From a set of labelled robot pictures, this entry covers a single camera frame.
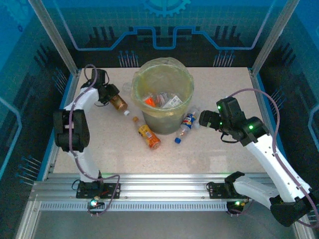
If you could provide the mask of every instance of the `glass panel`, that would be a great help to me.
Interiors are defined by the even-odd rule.
[[[319,186],[318,12],[316,1],[300,1],[260,71],[266,91],[281,104],[279,133],[287,158],[313,189]]]
[[[44,1],[79,67],[168,56],[186,66],[252,66],[285,2]]]
[[[0,232],[13,238],[69,72],[28,1],[0,1],[0,32]]]

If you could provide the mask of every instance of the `orange packaging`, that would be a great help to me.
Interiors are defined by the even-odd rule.
[[[160,139],[151,131],[149,126],[139,120],[139,118],[133,118],[134,123],[138,127],[139,134],[145,139],[146,144],[150,147],[150,149],[156,149],[160,145]]]
[[[156,107],[156,105],[155,105],[155,103],[154,103],[154,100],[153,100],[153,98],[152,98],[151,95],[146,96],[146,97],[143,99],[143,101],[144,101],[146,104],[148,104],[149,106]]]

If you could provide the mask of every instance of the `white table surface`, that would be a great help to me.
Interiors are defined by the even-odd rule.
[[[110,83],[120,91],[125,82],[131,82],[138,68],[105,68]],[[188,68],[194,77],[194,95],[190,106],[215,111],[216,102],[231,93],[252,88],[247,68]],[[77,86],[76,96],[86,81],[83,71]],[[138,134],[132,122],[133,116],[142,117],[142,112],[132,103],[130,96],[120,92],[129,104],[131,114],[120,114],[109,104],[92,106],[86,115],[90,130],[89,148],[102,173],[232,173],[265,172],[257,159],[240,143],[227,144],[220,140],[221,133],[211,128],[192,129],[181,143],[174,143],[175,133],[158,135],[161,146],[151,151]],[[235,96],[246,118],[261,113],[253,92]],[[59,150],[54,173],[78,172],[72,158]]]

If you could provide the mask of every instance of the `cable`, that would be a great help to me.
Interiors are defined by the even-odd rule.
[[[93,83],[92,83],[88,88],[86,88],[81,94],[79,94],[79,95],[77,96],[77,98],[75,98],[75,100],[74,100],[74,102],[73,102],[73,104],[72,104],[71,110],[70,110],[69,125],[72,125],[72,116],[73,116],[73,111],[74,111],[74,108],[75,108],[75,106],[76,106],[76,103],[78,102],[78,100],[79,100],[85,93],[87,93],[87,92],[94,86],[94,84],[96,83],[97,77],[98,77],[98,72],[97,72],[96,67],[95,67],[94,65],[92,65],[92,64],[88,64],[88,65],[86,65],[86,66],[84,67],[84,76],[85,76],[85,78],[86,78],[87,80],[89,80],[89,78],[88,78],[87,75],[86,75],[86,69],[87,69],[88,67],[93,67],[93,69],[94,69],[94,71],[95,71],[94,81],[93,81]],[[110,81],[110,78],[109,78],[107,72],[106,72],[106,75],[107,75],[107,77],[108,77],[108,82],[107,82],[107,84],[108,84],[109,81]],[[105,207],[105,209],[104,209],[103,211],[101,211],[100,213],[97,213],[97,214],[95,214],[95,215],[96,215],[96,216],[99,216],[99,215],[102,215],[102,214],[106,213],[106,211],[109,209],[109,207],[110,207],[110,205],[111,205],[111,203],[112,203],[112,201],[113,201],[113,199],[114,199],[114,196],[115,196],[115,194],[116,194],[116,191],[117,191],[117,189],[118,189],[118,187],[119,187],[119,182],[120,182],[120,176],[119,176],[119,174],[116,174],[116,175],[113,175],[113,176],[110,176],[110,177],[107,177],[107,178],[102,178],[102,177],[101,177],[101,178],[94,178],[94,177],[88,175],[86,172],[84,172],[84,170],[82,169],[82,167],[81,167],[81,165],[80,165],[80,163],[79,163],[78,155],[73,151],[73,146],[72,146],[72,127],[69,127],[69,148],[70,148],[70,152],[71,152],[72,155],[74,156],[75,164],[76,164],[76,166],[78,167],[79,171],[80,171],[85,177],[87,177],[88,179],[91,179],[91,180],[93,180],[93,181],[104,181],[104,180],[109,180],[109,179],[116,178],[116,177],[118,178],[118,180],[117,180],[117,182],[116,182],[116,186],[115,186],[114,192],[113,192],[113,194],[112,194],[112,196],[111,196],[111,198],[110,198],[110,201],[109,201],[108,205]]]
[[[105,192],[103,192],[103,193],[101,193],[100,194],[100,196],[103,196],[104,194],[107,194],[107,193],[109,193],[110,191],[109,190],[107,190],[107,191],[105,191]]]
[[[97,106],[97,107],[104,107],[104,106],[107,106],[108,104],[109,104],[109,102],[107,102],[107,103],[104,104],[104,105],[98,106],[96,103],[94,103],[94,105]]]
[[[270,101],[271,103],[273,103],[276,113],[277,113],[277,123],[276,123],[276,129],[274,132],[274,136],[273,136],[273,143],[272,143],[272,147],[273,147],[273,154],[276,157],[277,161],[279,162],[279,164],[282,166],[282,168],[285,170],[285,172],[289,175],[289,177],[293,180],[293,182],[297,185],[297,187],[302,191],[302,193],[305,195],[305,197],[308,199],[309,203],[311,204],[311,207],[313,208],[316,218],[317,218],[317,223],[315,225],[310,225],[310,224],[306,224],[300,220],[298,220],[298,222],[306,227],[309,228],[319,228],[319,213],[318,213],[318,209],[315,205],[315,203],[313,202],[313,200],[311,199],[311,197],[309,196],[309,194],[305,191],[305,189],[302,187],[302,185],[298,182],[298,180],[294,177],[294,175],[289,171],[289,169],[285,166],[285,164],[282,162],[282,160],[280,159],[280,157],[277,154],[276,151],[276,139],[277,139],[277,134],[278,134],[278,130],[279,130],[279,124],[280,124],[280,115],[279,115],[279,109],[278,106],[276,104],[276,102],[273,100],[273,98],[271,98],[271,96],[269,96],[266,92],[263,92],[261,90],[258,89],[253,89],[253,88],[246,88],[246,89],[241,89],[239,91],[236,91],[235,93],[232,93],[229,97],[232,97],[240,92],[243,91],[255,91],[255,92],[259,92],[263,95],[265,95]]]
[[[240,215],[245,215],[248,212],[248,210],[251,208],[251,205],[253,205],[254,201],[255,200],[251,200],[251,203],[249,204],[248,208],[246,208],[245,211],[241,212]]]
[[[75,184],[77,181],[79,181],[79,182],[80,182],[80,179],[77,179],[77,180],[75,180],[75,181],[72,183],[71,188],[72,188],[73,190],[76,190],[76,189],[74,189],[74,188],[73,188],[73,186],[74,186],[74,184]]]
[[[228,140],[224,140],[223,137],[226,135],[225,132],[223,132],[223,134],[220,137],[220,140],[224,143],[238,143],[239,141],[228,141]]]
[[[209,191],[209,188],[208,188],[208,184],[210,184],[211,182],[208,182],[206,183],[206,189]]]

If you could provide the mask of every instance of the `plastic bucket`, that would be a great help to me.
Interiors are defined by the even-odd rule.
[[[176,95],[182,101],[168,109],[155,108],[144,102],[147,94]],[[135,73],[131,98],[142,112],[150,129],[159,134],[170,134],[178,130],[194,92],[194,79],[178,60],[158,58],[145,63]]]

